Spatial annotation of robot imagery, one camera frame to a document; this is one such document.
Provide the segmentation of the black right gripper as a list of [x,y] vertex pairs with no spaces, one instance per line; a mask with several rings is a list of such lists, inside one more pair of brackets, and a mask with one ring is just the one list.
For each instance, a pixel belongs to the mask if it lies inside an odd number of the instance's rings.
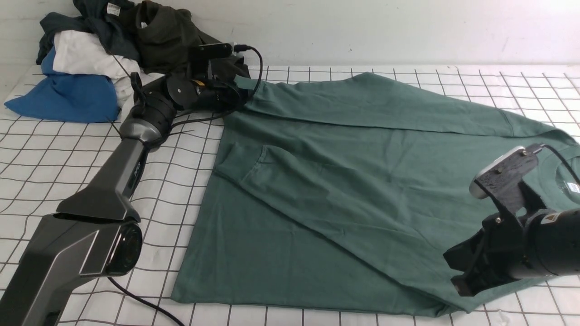
[[500,217],[496,213],[484,219],[470,239],[445,251],[448,266],[462,273],[451,278],[458,295],[474,297],[518,280],[539,278],[528,235],[538,216]]

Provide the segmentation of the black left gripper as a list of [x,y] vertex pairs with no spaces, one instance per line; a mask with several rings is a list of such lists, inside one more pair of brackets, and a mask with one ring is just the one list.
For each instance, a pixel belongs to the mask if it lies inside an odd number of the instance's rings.
[[168,99],[178,111],[229,112],[240,109],[249,93],[234,83],[202,78],[191,80],[185,76],[165,76]]

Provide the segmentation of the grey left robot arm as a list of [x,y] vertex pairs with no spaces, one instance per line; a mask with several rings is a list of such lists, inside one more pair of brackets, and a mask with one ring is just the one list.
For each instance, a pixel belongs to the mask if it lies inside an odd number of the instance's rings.
[[209,77],[167,75],[130,81],[135,104],[121,138],[89,184],[42,217],[1,299],[3,326],[55,326],[73,291],[101,277],[128,274],[143,245],[140,216],[131,204],[147,156],[170,136],[182,110],[221,118],[242,109],[254,92]]

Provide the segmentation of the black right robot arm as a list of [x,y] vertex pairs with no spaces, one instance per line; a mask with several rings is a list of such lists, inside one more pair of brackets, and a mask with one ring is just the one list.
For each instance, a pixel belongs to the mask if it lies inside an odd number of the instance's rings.
[[529,278],[577,276],[579,210],[541,209],[521,217],[495,213],[443,257],[460,272],[451,282],[462,297]]

